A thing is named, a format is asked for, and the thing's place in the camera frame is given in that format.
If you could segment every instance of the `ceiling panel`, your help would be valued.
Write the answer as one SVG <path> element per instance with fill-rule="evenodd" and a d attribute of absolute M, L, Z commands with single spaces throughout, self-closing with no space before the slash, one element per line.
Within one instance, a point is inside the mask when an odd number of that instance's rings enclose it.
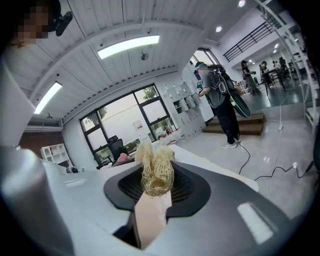
<path fill-rule="evenodd" d="M 240 19 L 258 5 L 255 0 L 247 0 L 243 7 L 238 7 L 238 3 L 237 0 L 225 0 L 223 4 L 216 5 L 216 10 L 211 13 L 215 15 L 216 19 L 212 23 L 212 30 L 207 37 L 208 39 L 219 42 Z M 217 26 L 222 27 L 220 32 L 216 32 Z"/>
<path fill-rule="evenodd" d="M 22 48 L 11 47 L 4 53 L 4 58 L 8 68 L 13 71 L 12 75 L 14 78 L 17 76 L 23 77 L 31 81 L 32 85 L 53 61 L 52 58 L 36 44 Z"/>
<path fill-rule="evenodd" d="M 110 87 L 156 70 L 181 65 L 193 54 L 199 31 L 159 26 L 144 22 L 173 21 L 205 29 L 208 20 L 221 11 L 223 0 L 61 0 L 61 13 L 72 10 L 74 17 L 62 36 L 49 33 L 36 45 L 12 47 L 5 59 L 13 77 L 35 106 L 55 81 L 62 88 L 43 110 L 63 118 L 79 105 Z M 140 22 L 141 28 L 96 34 L 123 23 Z M 142 36 L 160 35 L 158 44 L 137 47 L 100 59 L 98 50 Z"/>
<path fill-rule="evenodd" d="M 95 93 L 113 84 L 89 45 L 79 50 L 62 66 Z"/>

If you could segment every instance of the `black railing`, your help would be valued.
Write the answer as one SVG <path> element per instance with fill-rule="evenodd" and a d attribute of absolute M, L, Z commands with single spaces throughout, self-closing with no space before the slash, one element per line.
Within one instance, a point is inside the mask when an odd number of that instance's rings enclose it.
<path fill-rule="evenodd" d="M 279 29 L 281 25 L 276 21 L 276 19 L 268 20 L 270 25 L 276 29 Z M 271 34 L 274 30 L 267 22 L 262 23 L 250 34 L 240 40 L 235 46 L 228 50 L 223 56 L 230 62 L 232 59 L 243 53 L 245 50 L 256 44 L 261 39 L 265 38 L 267 35 Z"/>

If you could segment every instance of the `black vent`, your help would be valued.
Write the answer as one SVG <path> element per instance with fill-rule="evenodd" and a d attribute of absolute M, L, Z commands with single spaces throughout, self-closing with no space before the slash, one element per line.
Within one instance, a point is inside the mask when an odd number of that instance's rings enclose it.
<path fill-rule="evenodd" d="M 174 170 L 172 206 L 167 209 L 166 218 L 191 216 L 209 200 L 210 185 L 202 176 L 191 171 L 198 167 L 188 164 L 183 164 L 182 167 L 181 163 L 174 161 L 171 164 Z M 142 171 L 142 165 L 137 164 L 105 182 L 104 194 L 116 208 L 134 212 L 135 205 L 143 194 Z"/>
<path fill-rule="evenodd" d="M 194 191 L 194 181 L 182 172 L 175 170 L 173 188 L 171 189 L 172 205 L 186 200 Z"/>
<path fill-rule="evenodd" d="M 141 185 L 142 172 L 135 171 L 122 178 L 118 183 L 118 188 L 130 197 L 135 203 L 139 201 L 144 193 Z"/>

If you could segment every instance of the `wooden step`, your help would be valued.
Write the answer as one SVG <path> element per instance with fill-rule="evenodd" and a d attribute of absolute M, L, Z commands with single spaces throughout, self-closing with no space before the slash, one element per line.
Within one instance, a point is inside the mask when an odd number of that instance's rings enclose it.
<path fill-rule="evenodd" d="M 240 135 L 261 135 L 264 122 L 261 123 L 239 123 Z M 204 133 L 223 134 L 219 123 L 207 126 L 202 130 Z"/>
<path fill-rule="evenodd" d="M 253 114 L 251 117 L 246 118 L 243 116 L 237 116 L 236 117 L 238 124 L 261 124 L 265 122 L 265 115 L 263 113 L 261 114 Z M 211 120 L 210 122 L 208 122 L 208 126 L 212 126 L 212 125 L 218 125 L 219 124 L 219 120 L 218 119 L 214 119 Z"/>

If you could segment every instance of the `black window frame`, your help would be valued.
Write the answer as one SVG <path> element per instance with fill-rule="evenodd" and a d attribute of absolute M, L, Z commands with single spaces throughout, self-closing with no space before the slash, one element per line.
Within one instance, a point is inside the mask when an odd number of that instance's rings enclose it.
<path fill-rule="evenodd" d="M 217 57 L 212 53 L 212 51 L 210 49 L 207 49 L 207 48 L 202 48 L 202 47 L 199 47 L 197 49 L 197 51 L 203 51 L 205 55 L 207 55 L 207 57 L 209 58 L 209 60 L 212 61 L 212 64 L 213 65 L 216 65 L 215 62 L 217 63 L 217 65 L 220 65 L 220 62 L 218 61 Z M 198 58 L 195 56 L 195 54 L 192 55 L 192 57 L 198 62 Z"/>
<path fill-rule="evenodd" d="M 154 89 L 155 89 L 156 93 L 158 94 L 158 96 L 157 96 L 157 97 L 154 97 L 154 98 L 152 98 L 152 99 L 148 99 L 148 100 L 146 100 L 146 101 L 144 101 L 144 102 L 142 102 L 142 103 L 139 103 L 139 101 L 138 101 L 137 96 L 136 96 L 135 93 L 136 93 L 136 92 L 139 92 L 139 91 L 141 91 L 141 90 L 143 90 L 143 89 L 149 88 L 149 87 L 154 87 Z M 160 93 L 159 93 L 159 91 L 158 91 L 158 89 L 157 89 L 157 87 L 156 87 L 156 85 L 155 85 L 154 83 L 149 84 L 149 85 L 146 85 L 146 86 L 143 86 L 143 87 L 141 87 L 141 88 L 139 88 L 139 89 L 136 89 L 136 90 L 132 90 L 131 92 L 128 92 L 128 93 L 126 93 L 126 94 L 124 94 L 124 95 L 122 95 L 122 96 L 120 96 L 120 97 L 117 97 L 117 98 L 115 98 L 115 99 L 107 102 L 106 104 L 104 104 L 104 105 L 102 105 L 102 106 L 100 106 L 100 107 L 95 108 L 93 111 L 91 111 L 90 113 L 86 114 L 84 117 L 80 118 L 79 121 L 80 121 L 80 124 L 81 124 L 81 128 L 82 128 L 82 131 L 83 131 L 85 140 L 86 140 L 86 142 L 87 142 L 87 144 L 88 144 L 88 146 L 89 146 L 89 148 L 90 148 L 91 153 L 93 154 L 94 160 L 98 163 L 98 167 L 97 167 L 98 169 L 100 169 L 101 167 L 103 167 L 105 164 L 102 164 L 102 162 L 100 161 L 100 159 L 99 159 L 99 157 L 97 156 L 96 153 L 99 152 L 99 151 L 101 151 L 101 150 L 103 150 L 103 149 L 105 149 L 105 148 L 108 148 L 108 147 L 109 147 L 109 146 L 108 146 L 108 145 L 109 145 L 109 142 L 108 142 L 109 138 L 108 138 L 107 133 L 106 133 L 106 131 L 105 131 L 103 125 L 102 125 L 102 119 L 101 119 L 99 110 L 102 109 L 102 108 L 104 108 L 104 107 L 106 107 L 107 105 L 109 105 L 109 104 L 111 104 L 111 103 L 113 103 L 113 102 L 116 102 L 116 101 L 118 101 L 118 100 L 120 100 L 120 99 L 128 96 L 128 95 L 133 95 L 133 96 L 134 96 L 135 101 L 136 101 L 136 103 L 137 103 L 137 105 L 138 105 L 138 107 L 139 107 L 139 109 L 140 109 L 140 111 L 141 111 L 141 114 L 142 114 L 142 116 L 143 116 L 143 118 L 144 118 L 144 120 L 145 120 L 145 122 L 146 122 L 146 125 L 148 126 L 148 128 L 149 128 L 149 130 L 150 130 L 150 133 L 151 133 L 151 135 L 152 135 L 152 137 L 153 137 L 152 142 L 155 142 L 155 141 L 157 140 L 157 138 L 156 138 L 156 136 L 155 136 L 155 134 L 154 134 L 154 131 L 152 130 L 151 126 L 153 126 L 153 125 L 155 125 L 155 124 L 157 124 L 157 123 L 159 123 L 159 122 L 161 122 L 161 121 L 163 121 L 163 120 L 165 120 L 165 119 L 167 119 L 167 118 L 169 118 L 169 120 L 171 120 L 171 117 L 170 117 L 170 114 L 169 114 L 169 112 L 168 112 L 168 110 L 167 110 L 167 108 L 166 108 L 166 105 L 165 105 L 163 99 L 161 98 Z M 161 105 L 162 105 L 162 107 L 163 107 L 166 115 L 163 116 L 163 117 L 161 117 L 161 118 L 158 118 L 157 120 L 155 120 L 155 121 L 153 121 L 153 122 L 149 122 L 148 117 L 147 117 L 147 115 L 146 115 L 143 107 L 144 107 L 144 106 L 147 106 L 147 105 L 149 105 L 149 104 L 151 104 L 151 103 L 154 103 L 154 102 L 156 102 L 156 101 L 160 101 L 160 103 L 161 103 Z M 87 118 L 88 116 L 91 116 L 91 115 L 94 114 L 94 113 L 95 113 L 96 116 L 97 116 L 98 124 L 96 124 L 94 127 L 90 128 L 89 130 L 86 130 L 86 128 L 85 128 L 85 126 L 84 126 L 84 123 L 83 123 L 83 120 L 84 120 L 85 118 Z M 105 144 L 105 145 L 101 145 L 99 148 L 97 148 L 97 149 L 94 150 L 93 147 L 91 146 L 91 143 L 90 143 L 90 141 L 89 141 L 88 135 L 89 135 L 90 133 L 98 130 L 98 129 L 101 129 L 101 131 L 102 131 L 102 133 L 103 133 L 103 136 L 104 136 L 104 138 L 105 138 L 105 140 L 106 140 L 106 144 Z"/>

